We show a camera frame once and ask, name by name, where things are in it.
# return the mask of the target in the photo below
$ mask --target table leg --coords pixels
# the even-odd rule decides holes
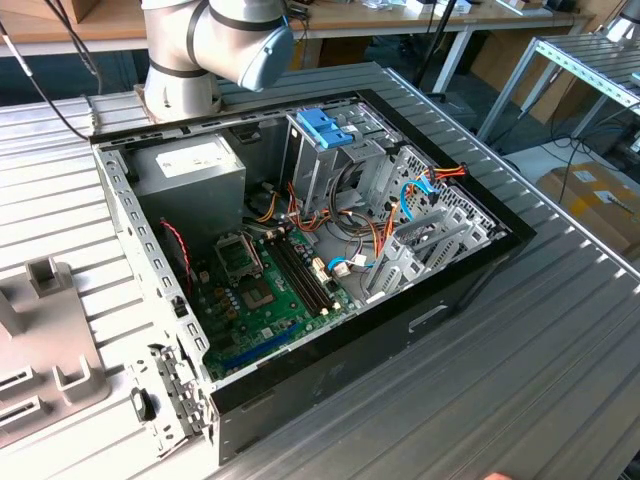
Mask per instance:
[[[304,58],[300,61],[300,70],[307,68],[318,68],[318,62],[320,61],[320,52],[322,50],[321,38],[308,38],[303,40],[307,43],[306,49],[303,47]]]
[[[551,81],[551,78],[555,74],[556,70],[560,70],[560,67],[558,67],[553,62],[549,62],[549,65],[547,65],[547,68],[544,69],[544,72],[542,73],[534,87],[531,89],[531,93],[529,93],[529,96],[522,104],[521,110],[523,112],[528,111],[529,108],[531,108],[533,102],[535,102],[538,96],[541,94],[541,92],[545,88],[547,88],[547,85]]]
[[[587,25],[586,20],[580,19],[573,27],[571,27],[571,30],[569,30],[569,33],[567,35],[578,35],[582,33],[586,25]],[[542,76],[538,79],[538,82],[535,84],[535,86],[531,90],[531,93],[529,93],[529,96],[522,104],[523,112],[526,112],[527,109],[531,107],[531,104],[536,100],[536,98],[538,98],[538,95],[540,95],[540,92],[544,88],[546,88],[547,83],[550,81],[551,77],[553,76],[553,74],[557,69],[559,69],[559,67],[555,63],[550,61],[549,65],[547,65],[547,68],[545,68],[544,72],[542,73]]]
[[[458,32],[456,35],[456,39],[451,46],[451,51],[447,56],[447,60],[444,62],[442,66],[442,70],[440,71],[440,76],[436,81],[435,87],[433,87],[434,92],[444,92],[449,86],[449,82],[451,81],[451,77],[458,68],[458,64],[460,63],[460,59],[462,58],[462,54],[464,50],[467,48],[467,44],[471,39],[471,35],[473,32],[471,30],[462,30]]]
[[[591,123],[591,120],[593,120],[593,117],[595,117],[600,109],[604,106],[604,104],[607,103],[607,100],[609,100],[609,97],[607,97],[606,95],[600,95],[598,101],[593,107],[591,107],[589,113],[584,116],[584,118],[580,121],[576,129],[571,134],[573,138],[579,137],[582,134],[584,129],[587,128]]]
[[[500,93],[500,96],[496,100],[496,103],[493,104],[493,108],[489,112],[489,115],[487,115],[487,118],[482,124],[482,127],[480,127],[480,131],[478,132],[477,137],[483,142],[487,141],[487,139],[489,138],[489,134],[491,134],[493,127],[500,118],[500,115],[502,115],[502,112],[507,106],[507,103],[509,103],[509,100],[511,100],[513,92],[516,90],[516,88],[518,88],[518,85],[520,85],[520,82],[524,77],[524,73],[527,71],[527,68],[529,68],[529,65],[531,65],[531,62],[533,61],[533,58],[536,54],[537,45],[538,39],[532,39],[531,43],[529,43],[529,46],[525,50],[524,55],[522,55],[522,58],[518,62],[518,65],[516,65],[515,70],[511,74],[511,77],[502,89],[502,93]]]

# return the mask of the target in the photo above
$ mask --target green circuit board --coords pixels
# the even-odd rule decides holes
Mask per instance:
[[[299,256],[301,265],[313,272],[310,263],[315,253],[300,232],[290,232],[286,242]],[[204,363],[215,379],[224,378],[355,309],[347,292],[335,282],[333,288],[318,282],[332,306],[313,315],[291,287],[264,240],[251,243],[264,270],[261,275],[243,277],[236,285],[229,283],[215,253],[193,262],[200,281],[194,286],[190,303],[209,339]],[[237,257],[242,255],[234,252],[234,258]],[[206,281],[202,272],[206,272]]]

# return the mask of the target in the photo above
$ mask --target slotted metal surface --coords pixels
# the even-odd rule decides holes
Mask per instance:
[[[391,71],[362,64],[290,73],[262,94],[222,85],[232,108],[357,88],[376,90],[466,161],[538,235],[461,316],[213,478],[441,480],[499,470],[615,479],[640,448],[638,273]],[[93,103],[108,129],[147,122],[132,94]],[[153,341],[152,315],[115,239],[89,148],[59,128],[15,139],[17,125],[30,121],[16,122],[26,110],[47,113],[0,110],[0,275],[43,254],[71,264],[113,394],[1,451],[3,471],[206,478],[213,468],[204,441],[157,463],[128,403],[122,364],[131,348]],[[55,142],[30,146],[45,135]]]
[[[640,42],[622,48],[599,34],[564,35],[540,39],[536,51],[624,106],[640,102],[631,81],[640,72]]]

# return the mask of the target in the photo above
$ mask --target open computer tower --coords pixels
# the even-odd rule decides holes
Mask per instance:
[[[164,340],[128,366],[164,456],[224,463],[465,308],[535,232],[369,90],[93,139]]]

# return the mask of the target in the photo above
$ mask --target metal shelf frame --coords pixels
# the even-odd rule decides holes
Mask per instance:
[[[588,127],[607,99],[640,114],[640,86],[631,81],[631,74],[640,71],[640,44],[623,48],[600,34],[534,38],[482,124],[478,132],[480,140],[489,139],[536,55],[548,58],[551,63],[523,104],[523,111],[527,111],[556,78],[556,72],[566,70],[603,94],[573,132],[574,136]]]

